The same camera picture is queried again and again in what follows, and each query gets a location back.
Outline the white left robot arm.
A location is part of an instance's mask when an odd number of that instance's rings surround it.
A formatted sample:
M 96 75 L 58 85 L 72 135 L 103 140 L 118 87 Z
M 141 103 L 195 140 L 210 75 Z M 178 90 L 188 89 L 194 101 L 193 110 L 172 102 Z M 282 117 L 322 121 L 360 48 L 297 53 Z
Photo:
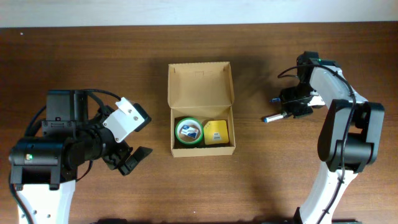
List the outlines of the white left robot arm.
M 19 223 L 68 223 L 78 168 L 102 159 L 110 170 L 130 174 L 152 149 L 125 141 L 151 118 L 138 103 L 115 96 L 116 109 L 98 89 L 50 90 L 24 136 L 11 149 L 10 192 Z

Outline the blue ballpoint pen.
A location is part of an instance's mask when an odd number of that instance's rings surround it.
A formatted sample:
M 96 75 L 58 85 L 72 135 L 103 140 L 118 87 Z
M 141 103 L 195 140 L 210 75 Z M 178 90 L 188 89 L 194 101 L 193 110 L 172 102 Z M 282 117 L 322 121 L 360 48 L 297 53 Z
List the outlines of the blue ballpoint pen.
M 280 102 L 280 98 L 273 98 L 270 100 L 271 103 L 277 103 Z

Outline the white blue staples box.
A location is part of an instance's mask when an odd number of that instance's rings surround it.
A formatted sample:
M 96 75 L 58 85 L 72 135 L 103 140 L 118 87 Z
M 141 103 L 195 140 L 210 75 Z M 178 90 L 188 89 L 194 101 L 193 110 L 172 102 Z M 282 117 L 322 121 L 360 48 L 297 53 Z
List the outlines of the white blue staples box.
M 180 130 L 180 133 L 184 136 L 196 139 L 200 132 L 196 127 L 184 124 Z

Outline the blue white whiteboard marker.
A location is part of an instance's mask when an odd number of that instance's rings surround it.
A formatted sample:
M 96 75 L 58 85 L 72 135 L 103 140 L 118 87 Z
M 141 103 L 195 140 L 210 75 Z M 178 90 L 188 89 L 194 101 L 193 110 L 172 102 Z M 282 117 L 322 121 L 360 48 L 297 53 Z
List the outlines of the blue white whiteboard marker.
M 265 123 L 270 123 L 270 122 L 273 122 L 273 121 L 277 121 L 279 119 L 284 119 L 286 116 L 287 115 L 285 113 L 270 115 L 270 116 L 264 117 L 263 121 Z

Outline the yellow spiral notepad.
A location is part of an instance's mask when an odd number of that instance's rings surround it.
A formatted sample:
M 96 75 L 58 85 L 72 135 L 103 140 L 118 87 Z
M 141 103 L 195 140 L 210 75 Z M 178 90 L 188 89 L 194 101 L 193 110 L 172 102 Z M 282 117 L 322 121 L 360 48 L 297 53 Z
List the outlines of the yellow spiral notepad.
M 206 145 L 229 143 L 228 127 L 225 120 L 208 121 L 203 130 Z

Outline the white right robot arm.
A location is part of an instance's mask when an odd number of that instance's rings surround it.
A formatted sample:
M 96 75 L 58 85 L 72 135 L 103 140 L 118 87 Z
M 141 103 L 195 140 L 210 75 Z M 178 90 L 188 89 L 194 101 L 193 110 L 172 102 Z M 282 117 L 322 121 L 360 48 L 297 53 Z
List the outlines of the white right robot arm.
M 331 223 L 346 188 L 378 154 L 384 107 L 358 94 L 334 60 L 305 51 L 294 67 L 297 86 L 279 95 L 282 116 L 300 118 L 314 108 L 328 109 L 318 137 L 320 169 L 295 223 Z

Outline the green tape roll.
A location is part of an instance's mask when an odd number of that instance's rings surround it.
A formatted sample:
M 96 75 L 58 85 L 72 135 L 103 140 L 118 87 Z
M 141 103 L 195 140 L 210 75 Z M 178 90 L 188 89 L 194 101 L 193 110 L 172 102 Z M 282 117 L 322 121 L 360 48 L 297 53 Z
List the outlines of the green tape roll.
M 198 134 L 196 139 L 184 136 L 180 133 L 180 130 L 184 124 L 189 125 L 189 126 L 194 126 L 199 130 L 200 133 Z M 183 145 L 196 146 L 199 143 L 201 143 L 201 141 L 203 140 L 203 136 L 204 136 L 203 126 L 201 125 L 199 120 L 197 120 L 195 118 L 187 117 L 187 118 L 181 119 L 176 124 L 175 136 L 176 136 L 177 140 Z

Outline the brown cardboard box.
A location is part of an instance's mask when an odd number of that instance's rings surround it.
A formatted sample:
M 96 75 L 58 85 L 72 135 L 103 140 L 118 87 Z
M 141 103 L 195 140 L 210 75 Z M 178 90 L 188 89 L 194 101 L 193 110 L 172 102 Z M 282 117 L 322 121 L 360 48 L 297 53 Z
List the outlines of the brown cardboard box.
M 170 107 L 170 149 L 174 157 L 232 155 L 236 149 L 232 105 L 233 79 L 229 62 L 173 63 L 168 71 Z M 175 136 L 176 124 L 184 118 L 208 121 L 225 120 L 229 143 L 196 146 L 181 144 Z

